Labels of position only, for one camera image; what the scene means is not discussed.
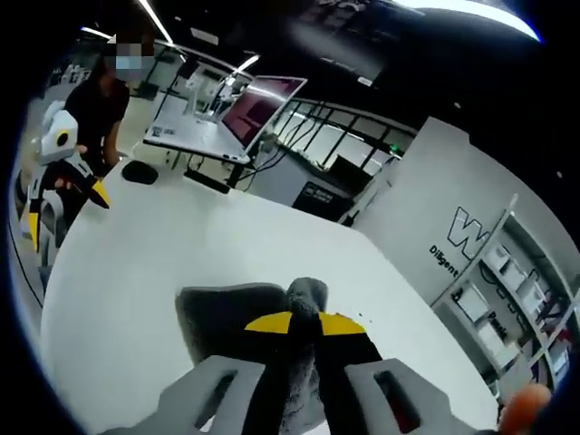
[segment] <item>wall lettering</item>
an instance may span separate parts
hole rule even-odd
[[[443,254],[443,251],[437,248],[436,245],[433,245],[429,249],[429,252],[437,259],[439,266],[447,269],[450,274],[452,274],[454,277],[457,277],[459,270],[449,262],[449,260],[445,257],[445,254]]]
[[[469,220],[469,213],[457,207],[447,239],[453,246],[461,247],[463,256],[471,260],[489,237],[488,231],[483,234],[481,231],[481,224],[476,219]]]

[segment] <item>white desk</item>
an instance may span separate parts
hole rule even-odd
[[[160,102],[157,103],[159,95],[162,94],[158,94],[158,98],[153,104],[154,108],[159,108]],[[147,129],[143,143],[240,165],[249,163],[250,158],[247,155],[232,155],[232,149],[225,141],[204,140],[216,136],[218,125],[214,122],[200,120],[193,114],[184,115],[183,110],[186,104],[187,101],[181,100],[179,97],[168,96],[166,102],[163,103],[163,110]]]
[[[494,426],[497,404],[475,367],[365,236],[177,173],[133,184],[121,177],[124,163],[104,180],[111,209],[87,203],[72,225],[43,310],[45,369],[89,433],[142,420],[192,368],[175,311],[182,286],[287,288],[298,276],[325,281],[327,311],[352,317],[383,358],[399,358],[445,391],[455,415]]]

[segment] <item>white robot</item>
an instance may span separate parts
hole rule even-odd
[[[44,191],[54,188],[46,185],[49,181],[54,182],[53,179],[46,178],[49,167],[54,168],[59,177],[71,181],[95,204],[109,208],[110,203],[101,182],[92,174],[75,148],[78,124],[63,106],[62,101],[55,101],[44,114],[38,166],[28,186],[28,227],[36,252],[39,247],[38,233],[43,200],[50,200],[44,196]]]

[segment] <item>white wall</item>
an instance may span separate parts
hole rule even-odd
[[[393,187],[379,193],[353,227],[431,304],[454,278],[439,266],[430,248],[441,249],[459,271],[469,262],[447,239],[457,207],[491,231],[515,193],[518,218],[571,280],[580,272],[580,253],[546,204],[514,174],[471,146],[465,131],[433,118],[405,153]]]

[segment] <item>box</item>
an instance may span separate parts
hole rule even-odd
[[[496,353],[494,357],[502,369],[511,363],[519,355],[519,346],[516,342],[511,342],[504,346],[504,348]]]
[[[508,260],[508,250],[498,242],[494,243],[491,249],[486,253],[487,265],[496,270],[499,270],[505,266]]]
[[[504,284],[508,287],[508,290],[512,291],[516,291],[527,278],[526,272],[524,272],[514,258],[509,259],[502,276]]]
[[[479,327],[478,335],[491,354],[496,355],[503,351],[505,347],[504,342],[489,321],[486,321]]]
[[[471,322],[475,323],[489,311],[488,301],[473,283],[468,281],[463,287],[463,293],[457,305],[463,310]]]
[[[533,282],[530,285],[524,285],[523,287],[523,289],[520,289],[520,291],[517,292],[522,299],[522,305],[528,313],[535,314],[540,306],[542,306],[546,301],[544,292],[542,292],[542,289],[536,282]]]

